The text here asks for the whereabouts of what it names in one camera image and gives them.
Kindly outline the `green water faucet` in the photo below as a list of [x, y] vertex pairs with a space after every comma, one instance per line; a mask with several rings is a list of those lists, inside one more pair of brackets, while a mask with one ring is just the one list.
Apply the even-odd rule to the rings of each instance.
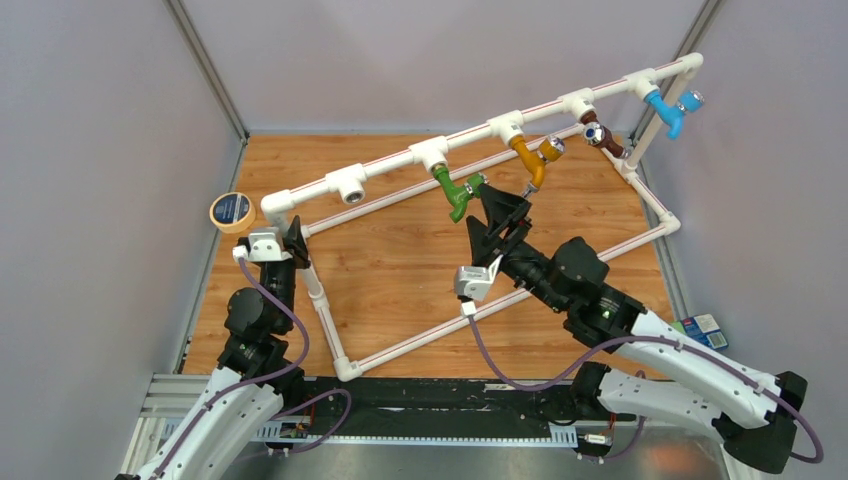
[[431, 176], [438, 182], [452, 207], [449, 218], [453, 223], [458, 223], [465, 216], [470, 201], [480, 197], [480, 187], [488, 184], [487, 176], [478, 172], [471, 175], [462, 185], [457, 185], [451, 179], [450, 171], [444, 164], [434, 166], [431, 169]]

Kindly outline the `white PVC pipe frame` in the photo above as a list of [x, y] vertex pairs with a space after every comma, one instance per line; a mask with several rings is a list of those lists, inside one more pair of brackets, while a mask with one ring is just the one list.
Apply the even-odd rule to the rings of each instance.
[[[662, 126], [676, 139], [684, 118], [703, 104], [701, 95], [688, 90], [688, 83], [704, 63], [698, 52], [689, 53], [665, 65], [627, 74], [600, 86], [583, 88], [555, 100], [513, 110], [486, 122], [447, 136], [437, 136], [372, 160], [356, 163], [325, 174], [322, 178], [293, 189], [270, 193], [260, 201], [266, 220], [278, 228], [288, 227], [289, 214], [311, 199], [337, 194], [349, 210], [327, 217], [305, 229], [317, 234], [366, 214], [387, 208], [424, 192], [440, 189], [451, 207], [450, 218], [458, 221], [484, 183], [483, 171], [513, 158], [521, 160], [530, 175], [528, 193], [539, 191], [547, 165], [560, 158], [564, 139], [582, 135], [602, 152], [620, 177], [630, 185], [657, 216], [658, 224], [648, 231], [601, 253], [610, 260], [680, 229], [675, 214], [650, 190], [636, 170], [647, 147]], [[652, 110], [652, 118], [633, 150], [614, 142], [612, 134], [597, 118], [596, 102], [613, 95], [631, 93]], [[422, 165], [427, 181], [381, 197], [365, 199], [365, 183], [408, 165]]]

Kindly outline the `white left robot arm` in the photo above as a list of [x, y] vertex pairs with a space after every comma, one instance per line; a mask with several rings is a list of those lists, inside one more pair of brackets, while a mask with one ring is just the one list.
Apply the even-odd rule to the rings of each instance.
[[300, 220], [241, 238], [234, 257], [244, 273], [254, 264], [259, 275], [231, 295], [229, 337], [215, 370], [136, 479], [219, 479], [275, 413], [293, 414], [304, 405], [302, 361], [286, 359], [282, 338], [305, 329], [294, 313], [296, 273], [310, 265]]

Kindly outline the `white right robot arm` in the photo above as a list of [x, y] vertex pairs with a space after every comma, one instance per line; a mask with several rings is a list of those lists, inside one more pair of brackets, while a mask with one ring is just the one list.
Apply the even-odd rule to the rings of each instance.
[[487, 184], [476, 194], [484, 215], [466, 220], [472, 262], [454, 280], [465, 320], [477, 322], [477, 303], [505, 275], [563, 314], [565, 330], [586, 347], [564, 372], [578, 415], [592, 419], [605, 411], [656, 419], [718, 442], [750, 468], [784, 471], [796, 455], [797, 433], [812, 432], [801, 412], [805, 378], [747, 367], [675, 329], [609, 285], [608, 265], [580, 237], [552, 255], [535, 249], [526, 240], [526, 198]]

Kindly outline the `yellow water faucet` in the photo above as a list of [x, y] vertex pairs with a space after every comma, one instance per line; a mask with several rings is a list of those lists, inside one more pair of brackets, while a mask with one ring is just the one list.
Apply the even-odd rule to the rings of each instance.
[[557, 161], [566, 150], [563, 140], [555, 135], [546, 136], [535, 149], [528, 147], [522, 134], [512, 137], [507, 145], [518, 155], [531, 175], [521, 194], [524, 198], [529, 198], [541, 189], [546, 178], [546, 166]]

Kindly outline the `brown water faucet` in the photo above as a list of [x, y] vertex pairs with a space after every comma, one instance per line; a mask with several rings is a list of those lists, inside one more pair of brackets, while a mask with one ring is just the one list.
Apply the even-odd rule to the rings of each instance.
[[625, 160], [630, 156], [631, 151], [615, 140], [611, 131], [598, 121], [595, 111], [585, 112], [579, 122], [583, 125], [582, 137], [588, 145], [605, 149], [617, 159]]

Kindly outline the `blue water faucet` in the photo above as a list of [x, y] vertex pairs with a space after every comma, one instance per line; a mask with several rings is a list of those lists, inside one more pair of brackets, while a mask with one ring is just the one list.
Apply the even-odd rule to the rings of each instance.
[[684, 119], [687, 114], [699, 110], [705, 103], [704, 96], [695, 90], [683, 92], [674, 105], [667, 104], [658, 91], [648, 93], [643, 101], [659, 116], [669, 128], [667, 137], [676, 140], [684, 129]]

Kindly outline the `masking tape roll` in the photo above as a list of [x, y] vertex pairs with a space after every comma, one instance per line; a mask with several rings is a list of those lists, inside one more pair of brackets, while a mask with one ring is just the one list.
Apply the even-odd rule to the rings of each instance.
[[257, 216], [253, 201], [236, 191], [219, 196], [210, 206], [208, 215], [212, 224], [224, 234], [248, 230]]

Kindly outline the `blue green small box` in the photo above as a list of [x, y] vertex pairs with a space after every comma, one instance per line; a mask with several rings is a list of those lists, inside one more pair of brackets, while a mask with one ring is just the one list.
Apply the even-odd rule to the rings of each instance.
[[673, 322], [671, 326], [712, 350], [721, 351], [728, 347], [722, 329], [711, 314], [683, 318]]

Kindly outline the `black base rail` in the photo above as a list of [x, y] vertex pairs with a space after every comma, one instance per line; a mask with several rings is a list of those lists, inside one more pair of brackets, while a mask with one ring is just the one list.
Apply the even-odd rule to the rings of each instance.
[[339, 389], [351, 394], [352, 407], [338, 436], [541, 439], [552, 426], [604, 431], [611, 421], [605, 410], [575, 400], [567, 383], [533, 393], [492, 379], [315, 377], [292, 404]]

